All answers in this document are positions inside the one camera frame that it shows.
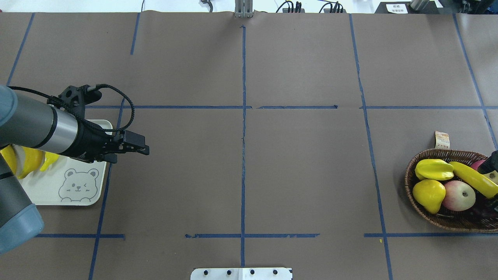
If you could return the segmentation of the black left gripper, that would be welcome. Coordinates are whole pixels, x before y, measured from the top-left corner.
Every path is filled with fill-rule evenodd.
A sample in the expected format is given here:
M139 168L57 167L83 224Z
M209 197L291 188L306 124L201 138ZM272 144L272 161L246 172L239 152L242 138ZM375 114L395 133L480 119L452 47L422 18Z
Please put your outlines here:
M77 135L73 144L69 147L69 157L85 163L107 162L116 164L117 153L126 154L136 152L142 155L150 154L150 147L146 144L143 135L132 131L121 131L117 135L117 152L113 145L113 135L105 132L105 129L113 129L112 124L105 119L90 119L94 127L77 122Z

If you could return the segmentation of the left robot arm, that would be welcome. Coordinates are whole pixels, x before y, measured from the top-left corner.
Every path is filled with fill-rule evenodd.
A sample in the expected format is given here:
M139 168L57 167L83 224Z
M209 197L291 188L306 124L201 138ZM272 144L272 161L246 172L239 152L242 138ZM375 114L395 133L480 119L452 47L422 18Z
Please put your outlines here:
M121 128L85 118L102 89L129 104ZM69 86L57 96L1 85L2 254L42 232L37 206L90 206L101 196L107 163L127 152L149 154L144 136L128 131L134 118L131 99L107 84Z

